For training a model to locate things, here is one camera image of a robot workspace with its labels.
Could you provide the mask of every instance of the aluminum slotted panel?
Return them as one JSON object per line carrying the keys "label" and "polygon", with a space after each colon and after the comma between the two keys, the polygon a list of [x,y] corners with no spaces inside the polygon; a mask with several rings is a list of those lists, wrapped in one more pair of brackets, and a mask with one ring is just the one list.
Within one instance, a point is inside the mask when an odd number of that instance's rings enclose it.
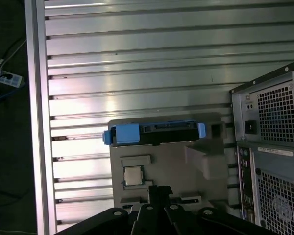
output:
{"label": "aluminum slotted panel", "polygon": [[110,120],[229,117],[231,88],[294,60],[294,1],[25,2],[39,234],[113,206]]}

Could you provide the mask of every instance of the label sticker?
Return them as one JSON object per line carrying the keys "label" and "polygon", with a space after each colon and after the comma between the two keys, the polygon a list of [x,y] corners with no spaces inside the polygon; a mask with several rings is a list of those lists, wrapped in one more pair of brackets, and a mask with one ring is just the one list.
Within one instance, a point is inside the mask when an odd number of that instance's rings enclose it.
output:
{"label": "label sticker", "polygon": [[273,153],[273,154],[278,154],[278,155],[283,155],[288,157],[293,156],[293,152],[291,151],[285,151],[285,150],[279,150],[279,149],[273,149],[273,148],[260,148],[260,147],[258,147],[257,150],[259,152]]}

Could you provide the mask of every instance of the dark floor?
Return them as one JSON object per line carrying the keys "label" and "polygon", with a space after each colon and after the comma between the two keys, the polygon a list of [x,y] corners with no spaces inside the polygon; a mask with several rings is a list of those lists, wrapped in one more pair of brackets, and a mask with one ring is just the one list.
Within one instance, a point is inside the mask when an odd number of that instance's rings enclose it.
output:
{"label": "dark floor", "polygon": [[[19,2],[0,0],[0,57],[25,33],[25,11]],[[26,46],[6,64],[4,70],[24,76],[27,81]],[[11,87],[0,84],[0,89],[7,91]],[[0,205],[11,203],[0,206],[0,230],[35,233],[37,226],[28,86],[0,104],[0,190],[22,197],[17,200],[0,196]]]}

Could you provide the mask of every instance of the power socket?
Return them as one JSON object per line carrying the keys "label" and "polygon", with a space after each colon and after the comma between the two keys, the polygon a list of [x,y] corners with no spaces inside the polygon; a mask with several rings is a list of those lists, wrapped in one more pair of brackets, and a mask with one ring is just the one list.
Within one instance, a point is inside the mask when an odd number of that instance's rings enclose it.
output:
{"label": "power socket", "polygon": [[9,85],[9,86],[12,86],[12,87],[20,87],[21,83],[22,83],[22,76],[19,76],[17,74],[13,74],[13,73],[10,73],[10,72],[6,72],[6,71],[2,71],[2,74],[10,74],[12,75],[13,77],[11,79],[6,79],[6,77],[1,77],[0,78],[0,83],[3,83],[3,84],[6,84],[6,85]]}

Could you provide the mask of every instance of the ventilation grille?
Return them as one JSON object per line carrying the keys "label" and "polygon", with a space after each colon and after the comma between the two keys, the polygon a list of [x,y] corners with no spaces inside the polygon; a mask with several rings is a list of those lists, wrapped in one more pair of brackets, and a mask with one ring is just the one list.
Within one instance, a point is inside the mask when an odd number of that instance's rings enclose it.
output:
{"label": "ventilation grille", "polygon": [[293,96],[288,87],[259,94],[258,109],[263,140],[294,142]]}
{"label": "ventilation grille", "polygon": [[294,235],[294,185],[262,172],[258,179],[261,217],[267,229]]}

